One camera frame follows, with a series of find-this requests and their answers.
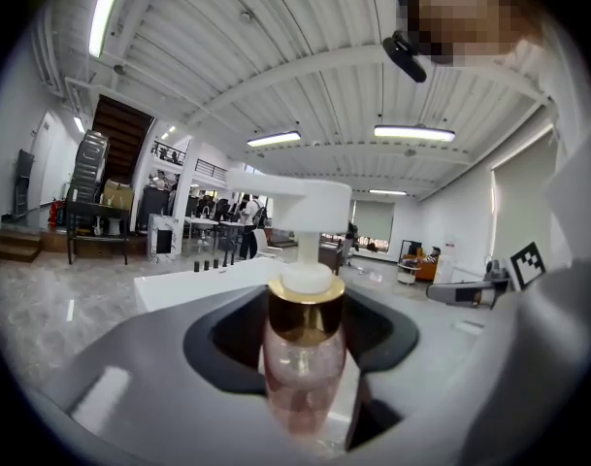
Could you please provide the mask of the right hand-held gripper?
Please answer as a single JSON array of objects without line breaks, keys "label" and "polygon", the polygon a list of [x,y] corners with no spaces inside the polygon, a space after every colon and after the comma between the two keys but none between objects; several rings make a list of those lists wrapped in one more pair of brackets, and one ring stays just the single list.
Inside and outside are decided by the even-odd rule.
[{"label": "right hand-held gripper", "polygon": [[449,306],[493,309],[509,285],[523,291],[545,273],[538,246],[531,242],[511,256],[489,261],[483,282],[430,284],[426,296]]}]

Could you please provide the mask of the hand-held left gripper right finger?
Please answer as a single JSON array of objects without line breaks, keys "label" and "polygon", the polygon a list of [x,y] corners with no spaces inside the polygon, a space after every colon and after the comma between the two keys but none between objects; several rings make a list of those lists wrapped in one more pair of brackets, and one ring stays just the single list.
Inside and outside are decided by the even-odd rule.
[{"label": "hand-held left gripper right finger", "polygon": [[401,421],[348,452],[344,465],[458,465],[471,425],[491,396],[515,334],[518,297],[506,294],[493,310],[435,301],[391,299],[355,286],[391,313],[406,315],[419,332],[396,367],[364,380],[376,400]]}]

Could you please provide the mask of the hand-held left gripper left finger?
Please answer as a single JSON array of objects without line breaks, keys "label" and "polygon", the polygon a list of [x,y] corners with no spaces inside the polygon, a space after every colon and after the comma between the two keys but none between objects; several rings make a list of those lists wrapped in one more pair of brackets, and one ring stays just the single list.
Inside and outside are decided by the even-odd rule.
[{"label": "hand-held left gripper left finger", "polygon": [[266,289],[253,286],[133,316],[75,356],[31,404],[96,465],[315,465],[273,417],[260,348]]}]

